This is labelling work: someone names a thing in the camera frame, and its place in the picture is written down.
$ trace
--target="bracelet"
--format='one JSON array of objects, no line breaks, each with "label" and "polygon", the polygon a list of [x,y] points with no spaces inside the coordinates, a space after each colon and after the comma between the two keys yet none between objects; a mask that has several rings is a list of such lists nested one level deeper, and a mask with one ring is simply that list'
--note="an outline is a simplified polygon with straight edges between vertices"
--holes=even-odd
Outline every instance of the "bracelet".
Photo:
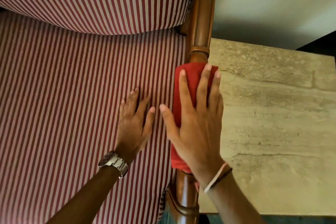
[{"label": "bracelet", "polygon": [[210,188],[214,187],[217,183],[219,183],[221,181],[221,179],[223,179],[225,176],[227,176],[229,173],[232,172],[232,167],[229,169],[229,171],[227,171],[226,173],[224,173],[220,178],[218,178]]},{"label": "bracelet", "polygon": [[204,189],[204,193],[207,193],[208,190],[212,187],[212,185],[217,181],[218,177],[221,175],[224,167],[227,165],[227,162],[224,162],[224,164],[221,166],[221,168],[219,169],[219,171],[217,172],[217,174],[215,175],[215,177],[211,180],[211,182],[208,184],[208,186],[206,186],[206,188]]}]

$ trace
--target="wooden chair frame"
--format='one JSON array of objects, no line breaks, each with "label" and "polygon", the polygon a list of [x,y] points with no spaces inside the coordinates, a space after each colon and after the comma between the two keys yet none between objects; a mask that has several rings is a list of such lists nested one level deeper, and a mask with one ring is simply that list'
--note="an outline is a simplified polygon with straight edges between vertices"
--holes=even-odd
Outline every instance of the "wooden chair frame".
[{"label": "wooden chair frame", "polygon": [[[210,40],[215,0],[192,0],[185,22],[177,27],[187,36],[185,63],[206,62],[210,54]],[[192,174],[176,170],[174,184],[166,189],[166,209],[177,224],[197,224],[199,219],[196,179]]]}]

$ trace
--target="red microfiber cloth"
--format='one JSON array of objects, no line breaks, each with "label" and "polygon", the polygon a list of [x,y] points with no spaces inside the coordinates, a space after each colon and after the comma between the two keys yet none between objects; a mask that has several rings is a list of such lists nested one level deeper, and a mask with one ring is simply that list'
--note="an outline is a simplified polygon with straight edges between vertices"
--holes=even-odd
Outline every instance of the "red microfiber cloth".
[{"label": "red microfiber cloth", "polygon": [[[181,127],[181,100],[180,100],[180,92],[179,92],[179,75],[182,69],[185,70],[187,75],[188,81],[188,88],[192,100],[192,105],[196,106],[196,91],[197,86],[201,78],[202,71],[206,63],[187,63],[181,66],[178,66],[175,69],[175,86],[174,86],[174,100],[173,100],[173,115],[175,124],[177,127]],[[209,77],[209,84],[208,84],[208,96],[211,89],[212,79],[215,75],[215,72],[218,70],[218,67],[212,66],[210,77]],[[186,173],[191,174],[191,170],[188,165],[180,158],[177,154],[175,147],[171,145],[171,166],[173,168],[181,169]]]}]

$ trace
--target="wall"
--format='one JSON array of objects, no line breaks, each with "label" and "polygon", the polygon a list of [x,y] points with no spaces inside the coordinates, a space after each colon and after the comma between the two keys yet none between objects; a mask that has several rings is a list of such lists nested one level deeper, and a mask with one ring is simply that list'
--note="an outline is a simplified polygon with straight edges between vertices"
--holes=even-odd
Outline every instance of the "wall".
[{"label": "wall", "polygon": [[216,0],[213,37],[296,49],[336,30],[336,0]]}]

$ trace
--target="wristwatch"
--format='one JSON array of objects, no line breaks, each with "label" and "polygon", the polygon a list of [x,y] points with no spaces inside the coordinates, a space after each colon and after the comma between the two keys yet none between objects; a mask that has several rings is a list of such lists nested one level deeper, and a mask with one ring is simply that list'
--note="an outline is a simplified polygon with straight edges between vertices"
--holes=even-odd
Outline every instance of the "wristwatch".
[{"label": "wristwatch", "polygon": [[98,163],[99,167],[113,166],[119,170],[119,179],[124,178],[128,171],[127,163],[120,158],[114,151],[110,151],[104,155],[104,157]]}]

